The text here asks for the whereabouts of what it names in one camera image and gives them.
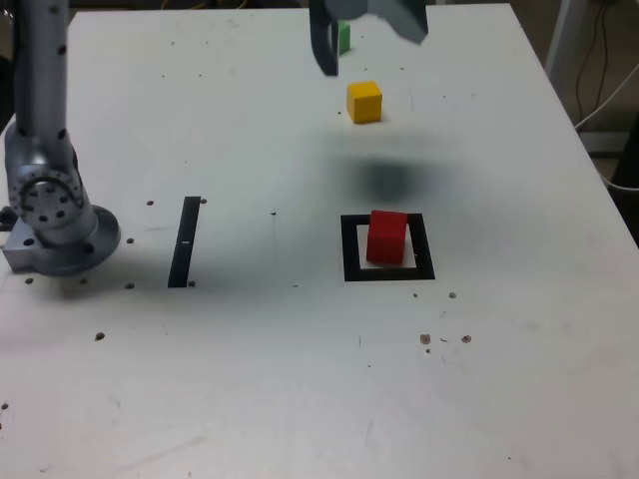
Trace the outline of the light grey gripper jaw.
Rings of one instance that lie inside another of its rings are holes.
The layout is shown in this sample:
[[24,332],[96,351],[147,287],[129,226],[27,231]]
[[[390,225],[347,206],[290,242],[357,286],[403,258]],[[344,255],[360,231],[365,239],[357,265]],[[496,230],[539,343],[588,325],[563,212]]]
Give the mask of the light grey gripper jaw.
[[374,15],[384,20],[402,39],[420,45],[428,34],[425,4],[413,0],[327,0],[333,19],[355,20]]

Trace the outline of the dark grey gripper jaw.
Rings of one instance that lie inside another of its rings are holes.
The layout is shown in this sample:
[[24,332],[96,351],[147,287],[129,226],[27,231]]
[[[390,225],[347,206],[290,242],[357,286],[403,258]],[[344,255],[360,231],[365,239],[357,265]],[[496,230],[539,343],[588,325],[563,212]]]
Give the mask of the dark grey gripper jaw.
[[311,45],[317,64],[328,77],[338,75],[338,23],[324,0],[309,1]]

